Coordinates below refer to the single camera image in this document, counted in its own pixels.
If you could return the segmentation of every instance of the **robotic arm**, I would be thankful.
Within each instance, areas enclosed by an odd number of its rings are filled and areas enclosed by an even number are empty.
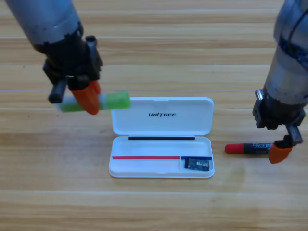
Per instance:
[[[285,159],[302,143],[298,126],[308,103],[308,0],[285,0],[277,17],[274,38],[277,49],[262,90],[256,90],[253,115],[258,128],[276,130],[285,125],[288,134],[275,141],[269,160]]]
[[[88,113],[99,111],[103,65],[94,36],[83,27],[72,0],[5,0],[34,49],[46,55],[44,72],[53,87],[50,103],[61,103],[68,88]]]

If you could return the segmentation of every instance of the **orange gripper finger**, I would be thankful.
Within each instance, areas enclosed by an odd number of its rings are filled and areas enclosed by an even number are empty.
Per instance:
[[[275,144],[269,151],[269,160],[271,164],[276,164],[288,157],[292,148],[278,148]]]
[[[91,83],[93,84],[96,94],[99,95],[101,93],[101,86],[99,82],[96,80],[96,81],[91,81]]]
[[[90,84],[81,90],[73,90],[72,93],[78,104],[89,114],[96,115],[100,109],[98,93],[100,86],[97,81],[91,81]]]

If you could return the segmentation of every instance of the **unitree logo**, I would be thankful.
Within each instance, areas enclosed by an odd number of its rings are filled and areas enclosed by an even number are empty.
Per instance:
[[[149,116],[159,116],[159,117],[162,117],[162,116],[176,116],[177,114],[176,113],[149,113]]]

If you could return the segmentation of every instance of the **case lid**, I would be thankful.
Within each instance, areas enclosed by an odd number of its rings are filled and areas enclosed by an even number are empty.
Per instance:
[[[111,110],[113,130],[130,136],[194,136],[211,131],[214,102],[207,97],[136,97]]]

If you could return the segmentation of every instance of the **table surface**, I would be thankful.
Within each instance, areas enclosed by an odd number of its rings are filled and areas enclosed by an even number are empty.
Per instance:
[[[0,230],[308,230],[306,142],[277,165],[224,153],[286,133],[257,129],[252,116],[282,2],[75,0],[85,34],[98,37],[103,90],[215,102],[214,176],[167,180],[109,175],[110,112],[59,114],[48,103],[44,56],[0,1]],[[308,140],[306,119],[300,130]]]

